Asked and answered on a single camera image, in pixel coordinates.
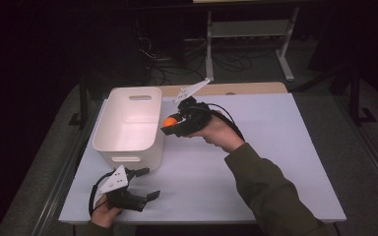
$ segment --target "person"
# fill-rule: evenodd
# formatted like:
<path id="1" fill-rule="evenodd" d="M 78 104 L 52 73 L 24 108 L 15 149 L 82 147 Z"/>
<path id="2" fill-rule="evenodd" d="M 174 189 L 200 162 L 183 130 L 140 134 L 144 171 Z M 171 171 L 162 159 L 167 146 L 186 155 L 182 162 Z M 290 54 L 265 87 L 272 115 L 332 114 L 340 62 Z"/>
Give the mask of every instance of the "person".
<path id="1" fill-rule="evenodd" d="M 106 195 L 96 202 L 94 212 L 92 213 L 91 220 L 85 227 L 86 236 L 112 236 L 113 228 L 112 223 L 115 217 L 121 213 L 122 209 L 111 207 L 106 201 Z"/>
<path id="2" fill-rule="evenodd" d="M 203 137 L 208 144 L 229 153 L 224 161 L 234 175 L 237 191 L 266 235 L 328 235 L 326 225 L 300 201 L 296 188 L 284 178 L 281 170 L 260 157 L 220 118 L 213 116 L 204 129 L 188 136 L 194 137 Z M 110 227 L 115 212 L 92 216 L 91 223 Z M 109 224 L 101 225 L 99 221 Z"/>

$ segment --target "sleeve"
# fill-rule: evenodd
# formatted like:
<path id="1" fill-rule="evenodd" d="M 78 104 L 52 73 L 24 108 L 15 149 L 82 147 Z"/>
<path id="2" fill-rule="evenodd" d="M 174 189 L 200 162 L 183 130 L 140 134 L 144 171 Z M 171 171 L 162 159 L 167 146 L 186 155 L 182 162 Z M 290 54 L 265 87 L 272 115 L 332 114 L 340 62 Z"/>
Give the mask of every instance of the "sleeve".
<path id="1" fill-rule="evenodd" d="M 113 236 L 113 228 L 101 227 L 88 221 L 88 224 L 85 227 L 85 236 Z"/>
<path id="2" fill-rule="evenodd" d="M 323 222 L 300 201 L 294 185 L 270 160 L 244 144 L 225 158 L 239 195 L 268 235 L 326 236 Z"/>

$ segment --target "human hand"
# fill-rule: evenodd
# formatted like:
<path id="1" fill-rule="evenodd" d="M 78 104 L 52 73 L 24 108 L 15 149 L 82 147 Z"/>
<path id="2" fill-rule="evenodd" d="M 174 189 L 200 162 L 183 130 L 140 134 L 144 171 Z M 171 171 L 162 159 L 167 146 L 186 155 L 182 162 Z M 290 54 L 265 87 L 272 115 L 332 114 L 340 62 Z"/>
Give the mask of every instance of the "human hand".
<path id="1" fill-rule="evenodd" d="M 101 227 L 109 228 L 112 226 L 116 215 L 122 211 L 121 208 L 112 207 L 107 202 L 106 195 L 103 195 L 97 202 L 91 216 L 91 222 Z"/>
<path id="2" fill-rule="evenodd" d="M 187 137 L 203 137 L 208 144 L 220 147 L 228 153 L 245 143 L 222 119 L 214 115 L 206 127 Z"/>

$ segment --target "orange object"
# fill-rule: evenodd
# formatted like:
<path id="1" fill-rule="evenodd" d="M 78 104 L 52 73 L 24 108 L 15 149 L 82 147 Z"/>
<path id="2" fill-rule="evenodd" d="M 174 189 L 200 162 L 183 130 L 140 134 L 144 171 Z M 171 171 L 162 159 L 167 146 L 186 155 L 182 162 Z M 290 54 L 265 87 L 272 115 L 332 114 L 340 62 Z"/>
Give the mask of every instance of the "orange object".
<path id="1" fill-rule="evenodd" d="M 163 127 L 173 126 L 175 124 L 177 124 L 177 120 L 174 119 L 173 117 L 167 117 L 163 121 Z"/>

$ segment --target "white table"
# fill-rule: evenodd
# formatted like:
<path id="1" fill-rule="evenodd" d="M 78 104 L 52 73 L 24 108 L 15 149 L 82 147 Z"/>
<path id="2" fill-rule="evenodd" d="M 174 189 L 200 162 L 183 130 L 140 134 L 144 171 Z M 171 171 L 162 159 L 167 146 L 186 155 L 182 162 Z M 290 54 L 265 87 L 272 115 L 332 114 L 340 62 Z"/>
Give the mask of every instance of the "white table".
<path id="1" fill-rule="evenodd" d="M 196 96 L 198 101 L 223 106 L 246 141 L 269 158 L 292 181 L 300 199 L 317 218 L 343 221 L 346 216 L 309 137 L 290 93 Z M 171 97 L 164 97 L 160 119 L 176 112 Z M 98 152 L 86 148 L 59 220 L 72 224 L 89 219 L 92 185 L 111 171 Z M 226 153 L 202 138 L 164 141 L 160 168 L 134 178 L 129 191 L 144 196 L 161 190 L 159 198 L 143 212 L 124 210 L 117 222 L 130 224 L 248 223 L 254 216 L 235 189 L 232 173 L 224 163 Z"/>

